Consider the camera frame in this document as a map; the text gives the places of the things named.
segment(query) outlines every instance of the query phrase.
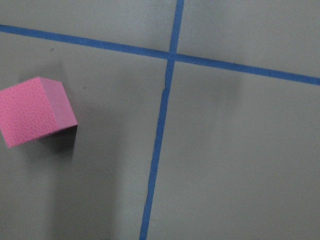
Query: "gray floor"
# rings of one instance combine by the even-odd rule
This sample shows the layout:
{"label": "gray floor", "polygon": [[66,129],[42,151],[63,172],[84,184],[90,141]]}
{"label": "gray floor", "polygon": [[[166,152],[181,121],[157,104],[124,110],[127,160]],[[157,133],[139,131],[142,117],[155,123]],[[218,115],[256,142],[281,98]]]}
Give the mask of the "gray floor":
{"label": "gray floor", "polygon": [[[10,25],[168,51],[176,1],[0,0]],[[178,53],[320,77],[316,0],[186,0]],[[139,239],[166,61],[0,33],[0,89],[65,86],[77,129],[8,149],[0,239]],[[175,63],[150,240],[318,240],[320,86]]]}

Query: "cube side face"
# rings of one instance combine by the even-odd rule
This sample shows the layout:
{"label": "cube side face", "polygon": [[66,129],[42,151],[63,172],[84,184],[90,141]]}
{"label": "cube side face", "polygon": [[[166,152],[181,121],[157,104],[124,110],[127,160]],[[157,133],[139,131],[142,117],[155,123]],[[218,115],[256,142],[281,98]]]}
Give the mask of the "cube side face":
{"label": "cube side face", "polygon": [[9,148],[58,129],[38,77],[0,91],[0,130]]}
{"label": "cube side face", "polygon": [[62,130],[78,125],[63,84],[43,77],[40,80],[59,128]]}

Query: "textured foam surface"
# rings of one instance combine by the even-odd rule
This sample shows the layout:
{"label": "textured foam surface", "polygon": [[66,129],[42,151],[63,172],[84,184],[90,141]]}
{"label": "textured foam surface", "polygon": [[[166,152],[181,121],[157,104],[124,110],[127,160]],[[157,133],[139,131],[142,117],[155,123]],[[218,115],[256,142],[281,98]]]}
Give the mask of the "textured foam surface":
{"label": "textured foam surface", "polygon": [[77,124],[61,82],[35,77],[0,91],[0,130],[9,148]]}

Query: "blue painter's tape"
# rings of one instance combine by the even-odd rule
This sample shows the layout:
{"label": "blue painter's tape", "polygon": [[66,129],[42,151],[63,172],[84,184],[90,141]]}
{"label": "blue painter's tape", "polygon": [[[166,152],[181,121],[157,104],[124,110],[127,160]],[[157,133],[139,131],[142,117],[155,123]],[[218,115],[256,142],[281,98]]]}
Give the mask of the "blue painter's tape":
{"label": "blue painter's tape", "polygon": [[175,57],[177,55],[179,32],[181,28],[184,3],[185,3],[184,0],[177,0],[176,6],[175,6],[174,21],[173,21],[170,48],[169,48],[170,55],[168,56],[167,63],[166,63],[165,86],[164,86],[164,90],[162,92],[162,97],[161,97],[160,112],[159,112],[158,123],[156,128],[153,155],[152,155],[149,181],[148,181],[148,192],[147,192],[146,201],[145,201],[144,210],[143,210],[139,240],[146,240],[148,236],[150,215],[151,215],[152,203],[153,203],[155,187],[156,187],[160,152],[161,152],[162,140],[163,140],[163,135],[165,130],[168,100],[170,95],[171,82],[174,74]]}
{"label": "blue painter's tape", "polygon": [[170,48],[169,48],[169,52],[174,55],[177,53],[177,48],[178,48],[178,41],[179,41],[179,34],[180,34],[180,28],[181,28],[182,13],[184,11],[184,4],[185,4],[184,0],[176,1],[174,21],[173,21],[173,27],[171,32]]}
{"label": "blue painter's tape", "polygon": [[129,54],[143,55],[143,56],[154,57],[159,59],[167,59],[169,57],[169,53],[165,51],[153,50],[153,49],[148,49],[148,48],[143,48],[138,46],[130,46],[130,45],[113,43],[108,41],[100,41],[100,40],[94,40],[90,38],[71,36],[71,35],[53,33],[53,32],[47,32],[47,31],[40,31],[40,30],[34,30],[34,29],[28,29],[28,28],[22,28],[22,27],[16,27],[16,26],[0,25],[0,32],[9,33],[9,34],[18,34],[22,36],[58,41],[58,42],[69,43],[69,44],[82,45],[82,46],[98,48],[98,49],[107,49],[107,50],[124,52]]}
{"label": "blue painter's tape", "polygon": [[146,201],[145,201],[144,210],[143,210],[139,240],[146,240],[148,235],[151,208],[152,208],[152,203],[153,203],[154,193],[155,193],[156,179],[158,174],[158,165],[159,165],[165,123],[166,123],[168,100],[169,100],[169,94],[170,94],[170,88],[171,88],[171,81],[172,81],[173,72],[174,72],[174,66],[175,66],[175,61],[168,60],[166,64],[165,87],[161,97],[160,112],[159,112],[158,123],[156,128],[153,155],[152,155],[149,181],[148,181],[148,192],[147,192]]}
{"label": "blue painter's tape", "polygon": [[278,78],[278,79],[290,80],[295,82],[320,85],[320,78],[317,78],[317,77],[305,76],[305,75],[294,74],[294,73],[289,73],[284,71],[271,70],[271,69],[266,69],[261,67],[248,66],[248,65],[236,64],[236,63],[230,63],[225,61],[206,59],[206,58],[188,56],[188,55],[182,55],[182,54],[177,54],[175,57],[175,60],[178,62],[183,62],[188,64],[196,64],[196,65],[202,65],[207,67],[214,67],[219,69],[242,72],[247,74],[255,74],[255,75],[267,76],[271,78]]}

